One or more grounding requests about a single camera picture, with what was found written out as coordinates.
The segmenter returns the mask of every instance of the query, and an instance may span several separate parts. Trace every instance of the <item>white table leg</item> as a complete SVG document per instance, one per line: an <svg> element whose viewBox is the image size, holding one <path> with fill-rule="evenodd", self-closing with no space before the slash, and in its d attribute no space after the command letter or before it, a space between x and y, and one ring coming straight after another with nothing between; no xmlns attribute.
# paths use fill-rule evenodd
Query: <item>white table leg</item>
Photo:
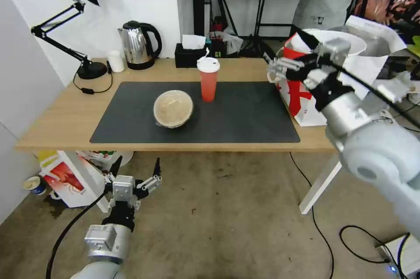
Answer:
<svg viewBox="0 0 420 279"><path fill-rule="evenodd" d="M321 194L325 191L327 186L331 183L333 178L337 175L338 171L341 169L341 163L338 158L338 155L335 154L327 163L327 165L322 169L321 174L318 176L316 181L312 184L311 189L303 198L302 202L299 205L299 209L302 214L307 214L308 211L312 208Z"/></svg>
<svg viewBox="0 0 420 279"><path fill-rule="evenodd" d="M105 181L95 181L87 168L83 165L78 154L74 151L57 151L67 166L72 170L83 187L92 194L92 201L97 199L104 191ZM108 212L108 200L105 197L98 202L98 207L103 213Z"/></svg>

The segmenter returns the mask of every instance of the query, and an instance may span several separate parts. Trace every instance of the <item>black desk mat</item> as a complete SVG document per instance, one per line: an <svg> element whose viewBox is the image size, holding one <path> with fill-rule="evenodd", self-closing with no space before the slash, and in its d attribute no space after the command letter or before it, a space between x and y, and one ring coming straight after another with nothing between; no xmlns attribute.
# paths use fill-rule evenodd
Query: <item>black desk mat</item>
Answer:
<svg viewBox="0 0 420 279"><path fill-rule="evenodd" d="M156 125L153 104L168 90L188 93L190 120L168 129ZM197 82L123 82L99 122L91 143L297 143L299 136L269 82L218 82L211 103Z"/></svg>

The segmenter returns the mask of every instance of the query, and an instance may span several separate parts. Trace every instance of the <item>red and white bag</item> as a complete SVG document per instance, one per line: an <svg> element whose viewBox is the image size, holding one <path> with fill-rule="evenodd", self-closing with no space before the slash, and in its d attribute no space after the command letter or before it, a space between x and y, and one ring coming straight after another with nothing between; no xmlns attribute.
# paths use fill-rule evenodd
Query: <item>red and white bag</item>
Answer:
<svg viewBox="0 0 420 279"><path fill-rule="evenodd" d="M346 26L363 30L376 37L383 37L389 44L390 52L396 52L406 48L406 45L394 30L381 24L350 16L346 22ZM324 35L318 35L319 33L330 32L331 34L331 31L322 30L309 30L308 32L311 32L311 34L316 36L321 42L327 41L328 39L322 40L322 38L328 37L328 35L325 35L325 33ZM293 38L294 36L288 39L284 44L283 57L295 59L305 55L304 52L306 51L304 49L300 48L300 46L295 48L295 46L292 45ZM353 53L346 58L343 67L361 78L364 82L372 85L388 56L389 55L380 57L360 56L358 53ZM344 85L351 85L355 89L356 95L361 99L367 95L368 90L365 87L342 73L338 75L338 79L341 80ZM314 97L300 81L288 81L283 79L278 81L276 85L281 96L288 105L290 114L296 119L300 126L326 125L325 117L315 109Z"/></svg>

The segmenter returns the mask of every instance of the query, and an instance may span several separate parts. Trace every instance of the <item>electric kettle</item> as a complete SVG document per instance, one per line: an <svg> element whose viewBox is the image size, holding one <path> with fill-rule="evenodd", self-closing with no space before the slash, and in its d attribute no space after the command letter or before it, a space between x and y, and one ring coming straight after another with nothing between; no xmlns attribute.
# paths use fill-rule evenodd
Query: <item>electric kettle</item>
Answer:
<svg viewBox="0 0 420 279"><path fill-rule="evenodd" d="M162 39L157 29L148 23L129 21L119 28L118 32L128 67L134 70L152 67L162 50ZM153 51L148 32L153 33L156 38L155 51Z"/></svg>

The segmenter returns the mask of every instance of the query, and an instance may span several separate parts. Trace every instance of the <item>desk lamp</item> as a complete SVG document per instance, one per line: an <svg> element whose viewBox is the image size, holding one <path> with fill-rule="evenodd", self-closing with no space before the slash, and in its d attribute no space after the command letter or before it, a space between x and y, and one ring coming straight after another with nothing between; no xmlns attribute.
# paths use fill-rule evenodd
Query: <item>desk lamp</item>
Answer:
<svg viewBox="0 0 420 279"><path fill-rule="evenodd" d="M84 11L84 5L85 3L81 0L74 0L75 3L67 8L66 10L58 13L54 17L48 19L47 21L34 26L31 29L31 33L35 35L36 37L41 38L42 40L46 41L47 43L55 46L56 48L61 49L63 52L66 52L70 56L73 56L77 60L81 61L80 67L77 70L77 74L81 79L95 79L103 76L105 73L107 73L106 65L103 63L96 63L92 62L88 59L86 54L83 54L81 52L77 52L75 50L72 50L68 47L65 47L64 45L58 43L57 41L54 41L52 38L48 37L47 34L54 30L55 28L61 26L62 24L66 23L67 21L70 21L74 17L77 17L78 15L82 14ZM99 6L98 0L88 0L91 3ZM71 11L72 9L76 9L77 12L73 14L72 16L68 17L67 19L59 22L53 22L58 17L62 16L63 14L66 14L67 12Z"/></svg>

